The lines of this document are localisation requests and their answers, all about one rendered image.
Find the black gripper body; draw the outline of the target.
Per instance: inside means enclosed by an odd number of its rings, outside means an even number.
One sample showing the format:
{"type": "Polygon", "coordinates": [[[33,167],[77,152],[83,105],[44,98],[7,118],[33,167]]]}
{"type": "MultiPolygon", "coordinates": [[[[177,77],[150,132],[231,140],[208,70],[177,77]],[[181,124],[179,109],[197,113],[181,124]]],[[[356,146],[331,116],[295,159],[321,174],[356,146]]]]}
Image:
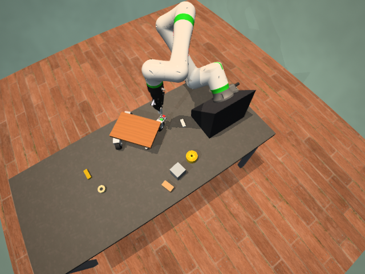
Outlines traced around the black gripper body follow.
{"type": "Polygon", "coordinates": [[[162,96],[163,96],[163,91],[156,95],[151,94],[152,101],[154,100],[154,102],[156,102],[156,103],[158,102],[157,99],[160,99],[162,96]]]}

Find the orange rectangular block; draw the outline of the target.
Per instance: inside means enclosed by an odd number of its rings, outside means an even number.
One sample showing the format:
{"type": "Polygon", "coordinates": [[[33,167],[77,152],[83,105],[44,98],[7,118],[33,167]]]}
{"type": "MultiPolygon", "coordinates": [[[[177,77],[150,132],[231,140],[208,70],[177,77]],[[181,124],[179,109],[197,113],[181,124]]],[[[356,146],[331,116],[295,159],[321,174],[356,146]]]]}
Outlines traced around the orange rectangular block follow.
{"type": "Polygon", "coordinates": [[[171,184],[169,184],[167,181],[164,181],[163,182],[163,184],[162,184],[162,186],[166,189],[166,190],[168,190],[170,193],[173,191],[173,189],[174,189],[174,187],[171,185],[171,184]]]}

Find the yellow short cylinder with center hole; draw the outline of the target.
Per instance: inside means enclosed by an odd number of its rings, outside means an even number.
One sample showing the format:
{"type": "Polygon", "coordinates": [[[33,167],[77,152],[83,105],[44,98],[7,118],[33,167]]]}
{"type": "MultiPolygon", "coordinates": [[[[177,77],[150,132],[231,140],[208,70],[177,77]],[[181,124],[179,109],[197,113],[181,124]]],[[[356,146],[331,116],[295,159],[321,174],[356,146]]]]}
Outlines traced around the yellow short cylinder with center hole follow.
{"type": "Polygon", "coordinates": [[[195,151],[188,151],[186,153],[186,160],[188,163],[195,163],[197,161],[197,153],[195,151]]]}

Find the orange wooden dolly on black caster wheels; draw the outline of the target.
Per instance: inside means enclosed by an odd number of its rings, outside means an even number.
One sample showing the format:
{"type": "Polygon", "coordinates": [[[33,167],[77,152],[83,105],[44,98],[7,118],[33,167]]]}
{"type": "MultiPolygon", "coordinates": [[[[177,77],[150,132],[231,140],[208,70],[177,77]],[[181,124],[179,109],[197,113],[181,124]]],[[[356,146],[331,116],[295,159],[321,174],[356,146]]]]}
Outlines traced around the orange wooden dolly on black caster wheels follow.
{"type": "Polygon", "coordinates": [[[121,150],[121,140],[123,140],[145,147],[145,149],[151,149],[158,131],[160,132],[164,128],[164,121],[167,118],[165,115],[160,117],[158,120],[152,120],[132,115],[128,111],[121,112],[109,135],[113,138],[115,148],[121,150]]]}

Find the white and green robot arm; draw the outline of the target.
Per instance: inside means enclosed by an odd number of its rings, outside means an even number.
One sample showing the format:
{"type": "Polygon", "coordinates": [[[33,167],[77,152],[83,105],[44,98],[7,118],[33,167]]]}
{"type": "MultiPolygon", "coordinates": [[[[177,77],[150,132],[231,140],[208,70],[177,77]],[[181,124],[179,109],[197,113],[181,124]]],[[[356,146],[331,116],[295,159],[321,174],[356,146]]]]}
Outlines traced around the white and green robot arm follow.
{"type": "Polygon", "coordinates": [[[142,74],[151,94],[165,91],[163,81],[185,81],[193,89],[209,86],[213,102],[223,102],[238,92],[237,86],[240,83],[228,83],[220,62],[196,67],[189,55],[195,16],[194,6],[190,2],[181,2],[157,19],[156,30],[169,47],[171,58],[170,61],[147,60],[142,66],[142,74]]]}

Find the yellow rectangular block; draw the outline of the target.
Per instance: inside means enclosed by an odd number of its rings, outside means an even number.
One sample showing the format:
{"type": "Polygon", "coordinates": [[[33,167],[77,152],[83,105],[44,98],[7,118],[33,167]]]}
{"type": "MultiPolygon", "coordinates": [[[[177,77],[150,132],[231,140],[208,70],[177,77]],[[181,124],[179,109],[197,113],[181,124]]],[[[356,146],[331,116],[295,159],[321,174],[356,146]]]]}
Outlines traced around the yellow rectangular block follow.
{"type": "Polygon", "coordinates": [[[89,171],[88,171],[88,169],[84,170],[84,173],[85,173],[87,179],[91,179],[92,178],[91,175],[90,175],[90,173],[89,173],[89,171]]]}

